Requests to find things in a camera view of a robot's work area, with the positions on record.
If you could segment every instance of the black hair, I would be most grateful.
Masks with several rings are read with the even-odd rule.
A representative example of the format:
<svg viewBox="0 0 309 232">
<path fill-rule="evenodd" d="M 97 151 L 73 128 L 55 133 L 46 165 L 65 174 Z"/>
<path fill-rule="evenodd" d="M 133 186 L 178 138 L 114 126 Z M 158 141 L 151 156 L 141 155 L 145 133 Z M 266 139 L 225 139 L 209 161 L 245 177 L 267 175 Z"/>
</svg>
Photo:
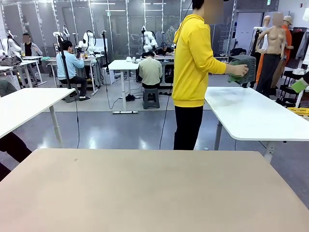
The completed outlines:
<svg viewBox="0 0 309 232">
<path fill-rule="evenodd" d="M 149 52 L 146 53 L 146 56 L 147 57 L 149 57 L 149 56 L 155 57 L 155 54 L 152 51 L 149 51 Z"/>
<path fill-rule="evenodd" d="M 204 0 L 192 0 L 192 9 L 199 10 L 201 9 L 202 5 L 204 4 Z"/>
<path fill-rule="evenodd" d="M 70 40 L 65 40 L 62 42 L 62 47 L 64 51 L 67 51 L 69 47 L 73 47 L 73 44 Z"/>
</svg>

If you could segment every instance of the hand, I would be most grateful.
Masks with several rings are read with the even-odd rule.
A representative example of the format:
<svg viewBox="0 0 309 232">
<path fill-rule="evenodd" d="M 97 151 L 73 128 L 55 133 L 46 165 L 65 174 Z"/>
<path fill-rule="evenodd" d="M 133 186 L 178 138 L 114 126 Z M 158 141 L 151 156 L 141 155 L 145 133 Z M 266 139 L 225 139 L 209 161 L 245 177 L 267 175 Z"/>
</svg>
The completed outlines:
<svg viewBox="0 0 309 232">
<path fill-rule="evenodd" d="M 234 66 L 233 74 L 237 76 L 244 76 L 248 72 L 248 66 L 246 64 L 240 64 Z"/>
<path fill-rule="evenodd" d="M 261 54 L 266 54 L 266 50 L 262 50 L 262 49 L 258 49 L 257 52 Z"/>
</svg>

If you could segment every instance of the light blue shirt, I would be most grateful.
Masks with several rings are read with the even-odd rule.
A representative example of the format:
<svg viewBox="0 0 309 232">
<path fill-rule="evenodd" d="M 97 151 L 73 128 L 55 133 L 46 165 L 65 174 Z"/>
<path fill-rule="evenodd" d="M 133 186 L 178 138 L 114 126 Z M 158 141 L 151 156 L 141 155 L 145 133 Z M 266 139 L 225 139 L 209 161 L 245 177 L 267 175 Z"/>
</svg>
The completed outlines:
<svg viewBox="0 0 309 232">
<path fill-rule="evenodd" d="M 64 51 L 64 55 L 66 56 L 66 63 L 68 67 L 69 72 L 69 78 L 72 79 L 76 76 L 76 69 L 82 69 L 85 66 L 85 63 L 82 59 L 77 59 L 75 55 Z M 64 66 L 63 66 L 63 60 L 61 58 L 61 54 L 58 53 L 56 56 L 57 61 L 57 72 L 58 72 L 58 79 L 64 80 L 66 79 L 66 75 L 64 73 Z"/>
</svg>

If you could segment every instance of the beige sweater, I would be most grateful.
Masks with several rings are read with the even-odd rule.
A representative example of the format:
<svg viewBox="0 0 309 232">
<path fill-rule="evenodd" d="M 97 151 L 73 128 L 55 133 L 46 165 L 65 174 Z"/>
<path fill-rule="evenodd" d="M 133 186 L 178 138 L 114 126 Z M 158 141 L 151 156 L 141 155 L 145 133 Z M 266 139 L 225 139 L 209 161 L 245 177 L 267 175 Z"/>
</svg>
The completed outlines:
<svg viewBox="0 0 309 232">
<path fill-rule="evenodd" d="M 148 86 L 154 86 L 160 83 L 162 77 L 162 65 L 158 60 L 151 57 L 140 62 L 140 76 L 143 83 Z"/>
</svg>

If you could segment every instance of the hoodie hood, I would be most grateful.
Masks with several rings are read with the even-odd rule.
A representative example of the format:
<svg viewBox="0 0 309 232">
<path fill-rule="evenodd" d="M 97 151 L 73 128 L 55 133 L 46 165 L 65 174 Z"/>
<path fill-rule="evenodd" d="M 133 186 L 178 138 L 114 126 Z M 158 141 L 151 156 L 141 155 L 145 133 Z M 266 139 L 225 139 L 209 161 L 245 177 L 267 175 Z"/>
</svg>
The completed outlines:
<svg viewBox="0 0 309 232">
<path fill-rule="evenodd" d="M 201 16 L 196 15 L 196 14 L 190 14 L 190 15 L 188 15 L 186 18 L 184 18 L 184 20 L 182 21 L 182 23 L 180 24 L 178 30 L 177 30 L 176 33 L 175 33 L 175 37 L 174 37 L 174 41 L 173 41 L 174 44 L 177 44 L 177 41 L 178 41 L 178 38 L 179 38 L 179 35 L 180 35 L 180 32 L 181 32 L 181 29 L 182 29 L 182 25 L 183 25 L 184 23 L 186 23 L 188 20 L 192 19 L 192 18 L 195 18 L 195 19 L 199 19 L 199 20 L 204 21 L 204 19 L 203 19 Z"/>
</svg>

